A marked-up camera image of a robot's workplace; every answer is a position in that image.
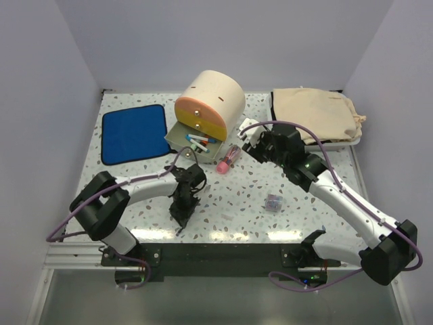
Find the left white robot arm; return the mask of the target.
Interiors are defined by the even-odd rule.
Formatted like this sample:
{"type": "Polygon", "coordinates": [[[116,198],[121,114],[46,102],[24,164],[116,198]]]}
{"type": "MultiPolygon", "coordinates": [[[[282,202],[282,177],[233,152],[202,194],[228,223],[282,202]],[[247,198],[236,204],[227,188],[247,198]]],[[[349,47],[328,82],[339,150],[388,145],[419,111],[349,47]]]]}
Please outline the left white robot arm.
{"type": "Polygon", "coordinates": [[[197,164],[187,169],[166,166],[159,174],[127,180],[109,172],[98,173],[70,204],[70,212],[93,241],[116,251],[124,265],[134,265],[143,253],[139,241],[120,224],[129,205],[156,197],[169,197],[170,216],[183,230],[200,199],[196,194],[206,185],[205,172],[197,164]]]}

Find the black orange highlighter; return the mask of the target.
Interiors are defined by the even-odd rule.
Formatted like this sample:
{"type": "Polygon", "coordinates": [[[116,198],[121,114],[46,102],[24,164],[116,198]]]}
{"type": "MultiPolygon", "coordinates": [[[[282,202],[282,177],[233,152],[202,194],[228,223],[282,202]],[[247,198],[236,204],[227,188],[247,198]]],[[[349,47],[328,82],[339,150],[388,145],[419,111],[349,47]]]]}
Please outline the black orange highlighter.
{"type": "Polygon", "coordinates": [[[209,144],[212,144],[212,143],[200,141],[200,144],[202,144],[203,146],[205,146],[205,147],[208,149],[208,152],[207,152],[207,153],[210,152],[210,149],[208,148],[208,145],[209,145],[209,144]]]}

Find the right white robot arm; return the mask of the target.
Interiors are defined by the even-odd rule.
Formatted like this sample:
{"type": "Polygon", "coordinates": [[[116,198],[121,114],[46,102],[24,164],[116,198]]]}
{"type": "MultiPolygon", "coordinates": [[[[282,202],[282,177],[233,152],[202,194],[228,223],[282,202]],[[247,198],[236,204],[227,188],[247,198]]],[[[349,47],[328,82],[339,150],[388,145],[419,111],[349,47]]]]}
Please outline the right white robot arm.
{"type": "Polygon", "coordinates": [[[424,262],[417,247],[417,227],[381,212],[337,175],[329,156],[307,152],[300,132],[304,127],[283,121],[258,122],[246,118],[238,137],[243,151],[259,163],[280,167],[287,179],[324,202],[345,220],[366,247],[355,248],[324,230],[306,237],[297,254],[299,266],[316,266],[332,259],[358,266],[374,282],[388,285],[401,272],[424,262]]]}

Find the white blue pen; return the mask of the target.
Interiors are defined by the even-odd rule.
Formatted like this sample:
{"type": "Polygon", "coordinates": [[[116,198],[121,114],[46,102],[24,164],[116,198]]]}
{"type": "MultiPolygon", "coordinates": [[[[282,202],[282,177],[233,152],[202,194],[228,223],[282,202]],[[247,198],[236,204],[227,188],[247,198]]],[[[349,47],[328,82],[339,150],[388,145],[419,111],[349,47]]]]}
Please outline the white blue pen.
{"type": "Polygon", "coordinates": [[[211,139],[211,138],[207,138],[207,137],[201,137],[198,135],[194,135],[194,136],[191,135],[190,137],[194,138],[194,139],[198,139],[198,140],[203,141],[203,142],[209,142],[209,143],[213,143],[213,144],[217,142],[215,139],[211,139]]]}
{"type": "Polygon", "coordinates": [[[186,138],[186,140],[188,140],[191,143],[200,143],[200,139],[198,137],[186,135],[185,138],[186,138]]]}

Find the grey bottom drawer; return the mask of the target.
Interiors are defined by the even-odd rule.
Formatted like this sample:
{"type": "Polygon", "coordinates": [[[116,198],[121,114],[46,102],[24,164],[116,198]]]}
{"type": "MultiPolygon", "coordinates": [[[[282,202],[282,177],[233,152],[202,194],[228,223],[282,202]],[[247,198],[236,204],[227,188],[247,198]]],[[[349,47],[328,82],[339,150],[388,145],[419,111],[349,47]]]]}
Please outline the grey bottom drawer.
{"type": "Polygon", "coordinates": [[[168,142],[169,146],[176,151],[179,151],[183,147],[189,147],[188,150],[184,150],[181,154],[185,158],[193,159],[193,153],[195,152],[200,163],[213,163],[218,158],[224,142],[216,139],[215,144],[208,145],[210,152],[206,153],[186,140],[185,136],[190,134],[210,138],[210,136],[205,133],[201,133],[198,130],[176,122],[165,135],[165,140],[168,142]]]}

